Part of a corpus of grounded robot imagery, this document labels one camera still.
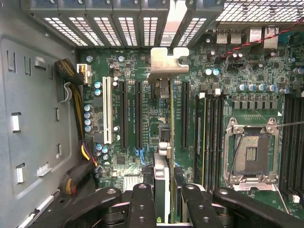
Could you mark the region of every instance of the ventilation grille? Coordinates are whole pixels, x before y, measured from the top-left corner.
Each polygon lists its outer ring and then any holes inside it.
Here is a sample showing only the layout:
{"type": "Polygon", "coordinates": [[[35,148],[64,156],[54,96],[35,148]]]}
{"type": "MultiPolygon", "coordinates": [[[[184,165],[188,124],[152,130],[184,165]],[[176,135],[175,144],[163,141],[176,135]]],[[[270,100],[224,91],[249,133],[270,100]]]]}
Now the ventilation grille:
{"type": "Polygon", "coordinates": [[[143,18],[144,45],[154,46],[158,18],[143,18]]]}
{"type": "Polygon", "coordinates": [[[118,18],[128,46],[137,46],[133,18],[118,18]]]}
{"type": "Polygon", "coordinates": [[[303,16],[303,0],[226,0],[217,21],[295,22],[303,16]]]}
{"type": "Polygon", "coordinates": [[[94,18],[94,20],[112,46],[121,46],[121,43],[117,39],[113,27],[110,24],[109,18],[94,18]]]}
{"type": "Polygon", "coordinates": [[[104,46],[103,42],[93,32],[84,18],[69,18],[71,22],[83,33],[95,46],[104,46]]]}
{"type": "Polygon", "coordinates": [[[61,34],[69,38],[78,46],[88,46],[79,36],[69,29],[59,18],[44,18],[49,24],[56,28],[61,34]]]}
{"type": "Polygon", "coordinates": [[[206,21],[205,18],[193,18],[190,24],[188,25],[185,33],[182,35],[178,46],[188,45],[189,42],[192,40],[192,38],[200,29],[200,27],[204,24],[204,21],[206,21]]]}

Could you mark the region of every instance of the cpu socket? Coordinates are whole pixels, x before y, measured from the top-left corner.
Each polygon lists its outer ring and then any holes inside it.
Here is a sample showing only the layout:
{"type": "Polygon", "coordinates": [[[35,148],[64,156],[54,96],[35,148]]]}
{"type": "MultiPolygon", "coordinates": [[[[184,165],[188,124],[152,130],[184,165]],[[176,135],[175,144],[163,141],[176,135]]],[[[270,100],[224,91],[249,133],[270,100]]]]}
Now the cpu socket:
{"type": "Polygon", "coordinates": [[[236,191],[275,191],[278,137],[275,118],[261,125],[240,125],[231,118],[226,128],[224,179],[236,191]]]}

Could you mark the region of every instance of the red wire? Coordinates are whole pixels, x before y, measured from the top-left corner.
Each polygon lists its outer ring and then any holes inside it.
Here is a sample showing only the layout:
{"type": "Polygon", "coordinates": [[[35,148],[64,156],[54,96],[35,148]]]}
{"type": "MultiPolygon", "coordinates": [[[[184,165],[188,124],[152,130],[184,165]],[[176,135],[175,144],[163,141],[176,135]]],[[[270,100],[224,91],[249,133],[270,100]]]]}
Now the red wire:
{"type": "Polygon", "coordinates": [[[265,37],[265,38],[262,38],[262,39],[259,39],[259,40],[255,40],[255,41],[252,41],[252,42],[249,42],[249,43],[245,43],[245,44],[242,44],[242,46],[239,46],[239,47],[235,47],[234,49],[232,49],[231,51],[227,51],[226,52],[226,56],[227,55],[230,55],[233,51],[237,51],[237,50],[240,50],[241,48],[243,47],[246,47],[246,46],[250,46],[252,44],[256,44],[256,43],[259,43],[261,41],[264,41],[266,39],[271,39],[271,38],[274,38],[274,37],[277,37],[283,33],[286,33],[286,32],[289,32],[293,27],[295,27],[297,24],[301,23],[302,21],[304,20],[304,17],[300,18],[297,22],[295,22],[292,26],[288,27],[287,29],[285,30],[282,30],[280,31],[279,33],[277,34],[274,34],[272,36],[269,36],[269,37],[265,37]]]}

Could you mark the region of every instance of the white pci slot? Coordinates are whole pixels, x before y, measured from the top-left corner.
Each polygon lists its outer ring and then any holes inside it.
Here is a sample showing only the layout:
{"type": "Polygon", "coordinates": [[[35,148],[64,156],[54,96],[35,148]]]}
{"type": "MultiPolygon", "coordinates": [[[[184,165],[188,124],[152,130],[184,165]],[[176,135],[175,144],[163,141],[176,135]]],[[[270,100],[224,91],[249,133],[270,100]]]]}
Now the white pci slot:
{"type": "Polygon", "coordinates": [[[103,77],[104,143],[113,142],[112,78],[103,77]]]}

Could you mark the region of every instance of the green circuit board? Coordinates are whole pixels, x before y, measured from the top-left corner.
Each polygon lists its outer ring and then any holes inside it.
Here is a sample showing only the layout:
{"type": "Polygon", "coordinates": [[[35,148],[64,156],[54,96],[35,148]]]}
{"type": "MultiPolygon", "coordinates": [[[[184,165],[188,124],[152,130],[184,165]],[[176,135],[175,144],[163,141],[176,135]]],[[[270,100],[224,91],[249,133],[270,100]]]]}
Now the green circuit board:
{"type": "MultiPolygon", "coordinates": [[[[189,73],[179,75],[173,82],[173,100],[174,100],[174,157],[175,166],[181,166],[185,171],[185,178],[188,183],[198,183],[195,178],[194,162],[195,162],[195,121],[196,121],[196,97],[202,92],[202,88],[213,91],[219,88],[221,91],[226,90],[227,95],[223,96],[223,113],[220,122],[225,130],[230,119],[236,118],[239,124],[259,125],[266,124],[271,118],[274,118],[278,124],[283,123],[284,119],[284,95],[279,93],[280,88],[289,88],[293,80],[300,83],[302,78],[291,75],[292,65],[288,62],[290,56],[294,56],[286,44],[279,44],[277,56],[265,59],[262,54],[251,54],[249,49],[242,50],[243,57],[238,60],[238,68],[229,70],[227,59],[221,63],[215,63],[214,58],[207,58],[210,51],[215,50],[216,55],[220,56],[227,50],[231,50],[233,46],[217,45],[217,46],[201,46],[195,50],[190,50],[188,57],[181,57],[180,63],[189,65],[189,73]],[[257,60],[263,64],[262,69],[254,69],[253,64],[249,64],[250,60],[257,60]],[[219,75],[207,76],[204,74],[206,69],[218,69],[219,75]],[[189,83],[189,133],[187,134],[188,145],[183,149],[181,144],[181,122],[182,122],[182,85],[183,82],[189,83]],[[238,91],[238,86],[244,84],[274,85],[274,92],[248,92],[238,91]],[[261,109],[250,106],[250,102],[255,105],[263,104],[261,109]],[[239,103],[244,103],[247,108],[235,107],[239,103]],[[266,103],[271,103],[271,107],[265,107],[266,103]]],[[[86,136],[95,136],[95,132],[103,131],[103,106],[100,104],[96,107],[94,94],[95,82],[102,82],[103,77],[118,77],[119,81],[127,82],[127,132],[128,148],[121,149],[122,132],[114,133],[114,142],[108,146],[108,157],[103,159],[103,154],[95,157],[97,162],[103,167],[103,175],[99,178],[98,187],[114,186],[124,190],[129,181],[142,181],[141,171],[143,166],[152,164],[153,153],[157,152],[159,143],[159,123],[170,121],[170,100],[151,98],[151,86],[147,81],[150,73],[150,51],[149,50],[82,50],[80,53],[80,63],[88,64],[87,56],[93,57],[90,63],[92,68],[92,85],[84,86],[84,104],[93,106],[93,130],[86,133],[86,136]],[[135,107],[136,107],[136,82],[142,82],[142,143],[141,150],[136,149],[135,134],[135,107]]],[[[122,113],[120,106],[119,88],[113,88],[113,126],[120,125],[120,114],[122,113]]],[[[279,164],[282,150],[282,129],[279,130],[277,140],[279,141],[277,148],[277,173],[279,173],[279,164]]],[[[224,142],[225,134],[221,135],[220,141],[224,142]]],[[[272,150],[268,153],[269,160],[274,159],[272,150]]],[[[230,152],[228,162],[231,164],[233,160],[233,152],[230,152]]],[[[224,163],[224,155],[221,155],[221,163],[224,163]]],[[[220,176],[220,186],[225,186],[223,175],[220,176]]],[[[277,191],[244,191],[257,200],[269,204],[275,208],[284,210],[284,206],[277,191]]],[[[290,200],[284,199],[289,213],[304,219],[304,210],[300,204],[293,204],[290,200]]]]}

